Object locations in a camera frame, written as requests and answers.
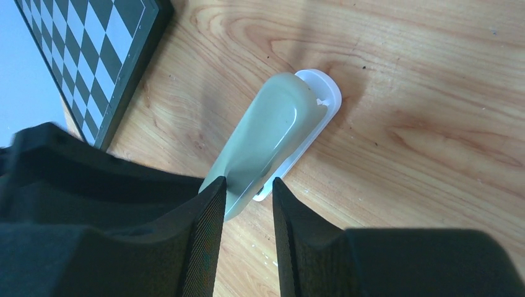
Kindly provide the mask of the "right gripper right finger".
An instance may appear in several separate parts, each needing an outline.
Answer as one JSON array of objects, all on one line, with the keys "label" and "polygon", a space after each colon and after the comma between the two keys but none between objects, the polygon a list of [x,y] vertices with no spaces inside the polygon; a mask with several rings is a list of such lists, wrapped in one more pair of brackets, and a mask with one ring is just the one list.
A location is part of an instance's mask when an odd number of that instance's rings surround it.
[{"label": "right gripper right finger", "polygon": [[282,296],[523,296],[490,235],[457,228],[341,229],[272,185]]}]

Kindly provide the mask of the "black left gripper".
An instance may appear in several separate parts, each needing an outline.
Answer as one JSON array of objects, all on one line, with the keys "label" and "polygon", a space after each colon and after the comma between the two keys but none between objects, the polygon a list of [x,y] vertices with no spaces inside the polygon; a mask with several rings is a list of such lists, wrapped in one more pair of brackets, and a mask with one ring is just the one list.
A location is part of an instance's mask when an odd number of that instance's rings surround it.
[{"label": "black left gripper", "polygon": [[53,123],[23,129],[1,157],[1,221],[122,230],[197,195],[201,178],[116,158]]}]

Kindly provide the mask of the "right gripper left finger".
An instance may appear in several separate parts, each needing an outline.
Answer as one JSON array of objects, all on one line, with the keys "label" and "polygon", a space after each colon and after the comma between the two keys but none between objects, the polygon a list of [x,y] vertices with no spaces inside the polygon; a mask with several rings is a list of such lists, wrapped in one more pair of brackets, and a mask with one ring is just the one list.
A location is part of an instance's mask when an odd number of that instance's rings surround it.
[{"label": "right gripper left finger", "polygon": [[2,296],[212,296],[226,180],[144,225],[1,225]]}]

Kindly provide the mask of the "grey white stapler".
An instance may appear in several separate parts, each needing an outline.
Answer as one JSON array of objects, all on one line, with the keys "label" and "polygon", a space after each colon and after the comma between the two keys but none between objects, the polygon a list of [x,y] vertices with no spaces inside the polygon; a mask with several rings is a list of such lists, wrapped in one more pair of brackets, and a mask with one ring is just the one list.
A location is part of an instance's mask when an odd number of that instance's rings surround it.
[{"label": "grey white stapler", "polygon": [[270,77],[211,166],[201,189],[223,176],[227,182],[224,220],[250,201],[262,201],[275,178],[283,178],[330,123],[342,104],[335,80],[303,69]]}]

